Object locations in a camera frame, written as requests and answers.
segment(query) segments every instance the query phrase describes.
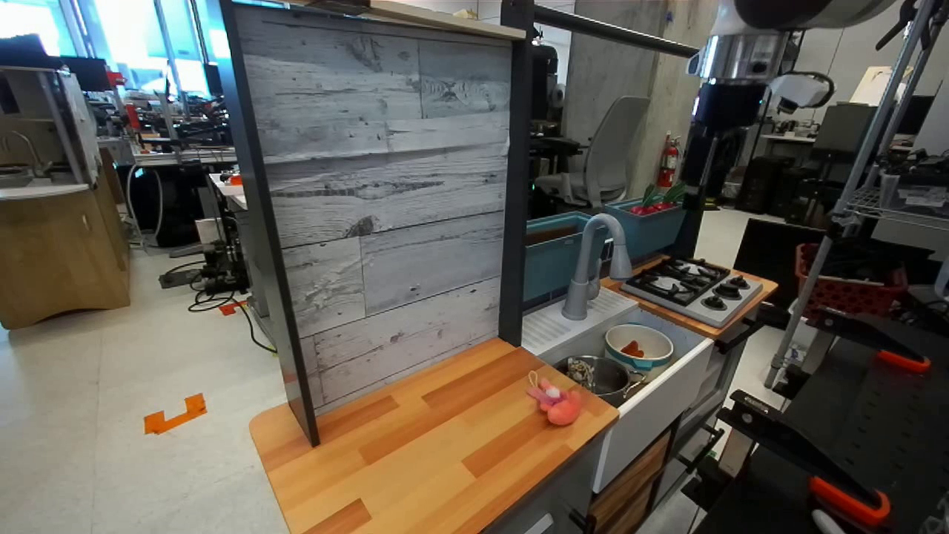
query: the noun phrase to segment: stove top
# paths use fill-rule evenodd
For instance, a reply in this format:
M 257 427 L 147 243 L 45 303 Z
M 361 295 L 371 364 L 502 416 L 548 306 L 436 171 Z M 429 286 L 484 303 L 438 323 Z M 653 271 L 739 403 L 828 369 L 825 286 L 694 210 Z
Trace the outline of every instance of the stove top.
M 706 262 L 663 257 L 623 281 L 623 290 L 708 327 L 724 327 L 763 286 Z

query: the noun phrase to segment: faucet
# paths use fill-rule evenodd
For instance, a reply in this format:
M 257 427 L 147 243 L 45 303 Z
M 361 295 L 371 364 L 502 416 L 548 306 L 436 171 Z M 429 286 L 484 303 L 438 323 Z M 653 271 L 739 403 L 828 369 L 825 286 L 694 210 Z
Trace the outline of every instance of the faucet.
M 37 149 L 34 149 L 34 143 L 23 133 L 23 130 L 0 130 L 0 133 L 5 133 L 5 136 L 18 136 L 23 146 L 30 146 L 30 157 L 31 157 L 31 167 L 30 167 L 30 171 L 31 174 L 42 174 L 45 168 L 45 160 L 37 157 Z
M 585 237 L 582 237 L 582 256 L 576 262 L 576 272 L 562 300 L 561 314 L 570 320 L 585 320 L 588 317 L 588 303 L 595 300 L 598 295 L 598 262 L 592 257 L 592 229 L 604 226 L 614 237 L 614 257 L 611 257 L 611 275 L 614 280 L 629 280 L 631 275 L 631 262 L 626 251 L 626 232 L 623 223 L 611 213 L 595 213 L 585 223 Z

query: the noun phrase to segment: white sink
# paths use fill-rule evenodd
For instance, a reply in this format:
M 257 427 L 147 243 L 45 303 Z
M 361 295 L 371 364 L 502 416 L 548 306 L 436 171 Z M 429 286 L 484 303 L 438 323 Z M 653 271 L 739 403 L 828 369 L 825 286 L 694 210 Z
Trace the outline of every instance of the white sink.
M 712 342 L 634 306 L 614 290 L 598 290 L 588 320 L 565 320 L 561 303 L 525 314 L 522 346 L 548 364 L 565 357 L 601 354 L 611 323 L 645 323 L 677 343 L 672 361 L 648 376 L 626 403 L 619 421 L 604 432 L 592 493 L 601 493 L 645 444 L 666 431 L 699 395 L 712 364 Z

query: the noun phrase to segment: wood plank wall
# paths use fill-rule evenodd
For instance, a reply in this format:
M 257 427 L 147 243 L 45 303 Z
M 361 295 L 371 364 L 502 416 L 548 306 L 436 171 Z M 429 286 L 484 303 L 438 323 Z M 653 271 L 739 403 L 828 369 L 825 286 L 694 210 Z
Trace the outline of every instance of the wood plank wall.
M 509 45 L 236 25 L 313 407 L 497 335 Z

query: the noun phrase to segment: orange marker on floor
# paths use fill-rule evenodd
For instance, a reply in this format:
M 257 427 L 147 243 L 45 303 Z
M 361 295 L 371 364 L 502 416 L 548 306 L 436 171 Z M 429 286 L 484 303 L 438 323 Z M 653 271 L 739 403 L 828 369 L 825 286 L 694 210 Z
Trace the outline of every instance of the orange marker on floor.
M 144 432 L 166 432 L 166 431 L 175 431 L 199 416 L 208 412 L 208 403 L 203 403 L 203 395 L 189 395 L 183 397 L 183 412 L 175 416 L 175 419 L 166 419 L 166 412 L 147 412 L 144 416 Z

